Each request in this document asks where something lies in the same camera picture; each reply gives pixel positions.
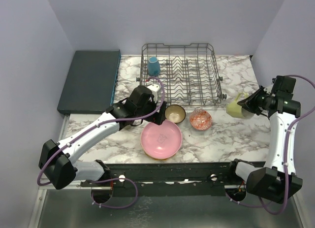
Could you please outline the brown beige bowl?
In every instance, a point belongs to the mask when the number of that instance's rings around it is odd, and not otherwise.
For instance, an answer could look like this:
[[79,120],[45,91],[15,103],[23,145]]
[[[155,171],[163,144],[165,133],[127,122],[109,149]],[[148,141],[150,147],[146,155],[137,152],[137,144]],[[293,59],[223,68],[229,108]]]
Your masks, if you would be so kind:
[[183,107],[173,104],[166,108],[165,117],[167,120],[179,124],[186,118],[186,111]]

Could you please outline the yellow-green faceted mug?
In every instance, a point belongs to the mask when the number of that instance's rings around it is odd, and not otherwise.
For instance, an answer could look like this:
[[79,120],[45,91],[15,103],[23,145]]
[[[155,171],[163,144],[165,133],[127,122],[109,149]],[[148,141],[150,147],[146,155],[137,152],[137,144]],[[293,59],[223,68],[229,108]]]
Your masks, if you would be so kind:
[[251,119],[254,114],[243,109],[238,102],[240,100],[246,99],[249,95],[245,92],[241,92],[237,95],[237,97],[226,106],[226,113],[233,117],[239,119]]

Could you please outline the red patterned bowl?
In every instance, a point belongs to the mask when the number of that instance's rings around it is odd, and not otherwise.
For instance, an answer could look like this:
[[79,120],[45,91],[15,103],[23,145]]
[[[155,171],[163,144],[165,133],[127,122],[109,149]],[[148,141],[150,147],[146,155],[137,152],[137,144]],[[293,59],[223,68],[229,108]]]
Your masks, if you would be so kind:
[[207,130],[212,126],[212,116],[206,110],[196,109],[190,113],[189,122],[196,130]]

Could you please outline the blue floral mug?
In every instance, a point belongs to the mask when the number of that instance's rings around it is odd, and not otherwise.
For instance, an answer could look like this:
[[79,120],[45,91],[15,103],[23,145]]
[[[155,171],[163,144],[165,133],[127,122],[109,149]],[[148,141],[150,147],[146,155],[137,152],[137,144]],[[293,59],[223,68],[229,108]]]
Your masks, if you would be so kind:
[[150,76],[158,76],[160,74],[160,64],[156,57],[149,57],[147,70]]

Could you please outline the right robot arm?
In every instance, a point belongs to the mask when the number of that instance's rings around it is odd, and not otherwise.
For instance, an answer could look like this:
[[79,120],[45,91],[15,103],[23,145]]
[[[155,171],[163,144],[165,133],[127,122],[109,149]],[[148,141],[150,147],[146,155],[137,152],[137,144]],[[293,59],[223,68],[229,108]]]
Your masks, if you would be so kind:
[[296,80],[289,76],[273,79],[271,92],[264,87],[237,102],[240,113],[261,115],[267,111],[271,127],[269,152],[263,167],[235,159],[229,165],[226,178],[236,185],[246,184],[249,194],[283,204],[298,192],[303,180],[296,176],[294,166],[294,138],[301,104],[292,99]]

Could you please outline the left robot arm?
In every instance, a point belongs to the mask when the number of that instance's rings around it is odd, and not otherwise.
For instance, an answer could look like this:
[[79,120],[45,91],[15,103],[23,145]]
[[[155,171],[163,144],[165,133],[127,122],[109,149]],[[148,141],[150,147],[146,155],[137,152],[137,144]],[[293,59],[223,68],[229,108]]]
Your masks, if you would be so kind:
[[104,186],[109,181],[109,168],[100,160],[81,162],[79,158],[104,138],[132,126],[136,120],[161,125],[165,120],[165,91],[161,84],[137,86],[131,95],[108,107],[101,116],[78,133],[55,143],[43,144],[40,175],[60,190],[73,181],[94,181]]

